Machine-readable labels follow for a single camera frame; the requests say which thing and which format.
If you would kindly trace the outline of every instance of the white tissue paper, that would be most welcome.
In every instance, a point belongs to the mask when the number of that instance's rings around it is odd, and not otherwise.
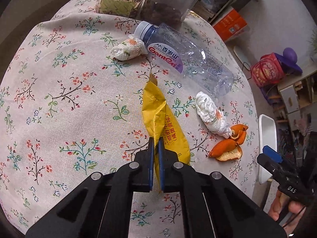
[[[113,47],[110,51],[110,55],[119,61],[126,61],[138,57],[139,55],[147,54],[148,51],[143,41],[134,37],[132,34],[129,35],[128,39]]]
[[[207,94],[199,92],[196,95],[197,113],[203,120],[208,130],[224,138],[232,135],[230,124],[227,122],[223,112],[219,110],[213,100]]]

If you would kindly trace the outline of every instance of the plastic water bottle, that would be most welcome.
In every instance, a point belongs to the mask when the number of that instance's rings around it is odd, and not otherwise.
[[[232,72],[175,29],[164,23],[156,27],[142,21],[134,35],[158,59],[176,69],[183,77],[193,79],[212,96],[219,97],[231,90]]]

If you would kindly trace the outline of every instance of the yellow snack bag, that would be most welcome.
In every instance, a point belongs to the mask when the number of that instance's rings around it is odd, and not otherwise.
[[[166,105],[165,126],[161,136],[164,139],[164,147],[176,152],[180,162],[189,164],[191,159],[189,144],[183,134],[180,124],[168,105]]]
[[[188,142],[177,122],[162,91],[153,82],[149,81],[143,91],[142,115],[149,136],[157,146],[160,136],[163,136],[164,147],[177,153],[180,162],[188,164],[190,152]],[[159,156],[154,155],[154,167],[159,181]]]

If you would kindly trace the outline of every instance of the table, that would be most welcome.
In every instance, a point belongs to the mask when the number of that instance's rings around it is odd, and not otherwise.
[[[207,131],[196,94],[181,78],[151,55],[126,62],[108,56],[138,21],[96,14],[95,3],[71,0],[35,26],[1,83],[0,202],[9,221],[25,234],[91,173],[114,172],[146,148],[141,107],[150,70],[189,142],[190,164],[206,174],[220,171],[251,197],[259,140],[254,99],[214,29],[191,12],[181,32],[234,73],[232,91],[217,106],[249,129],[241,160],[229,162],[207,158],[222,138]],[[129,237],[183,237],[179,194],[160,193],[156,178],[151,193],[134,194]]]

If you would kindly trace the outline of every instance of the cardboard box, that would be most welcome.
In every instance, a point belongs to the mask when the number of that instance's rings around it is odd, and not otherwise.
[[[218,16],[212,26],[224,42],[249,30],[247,22],[231,6]]]

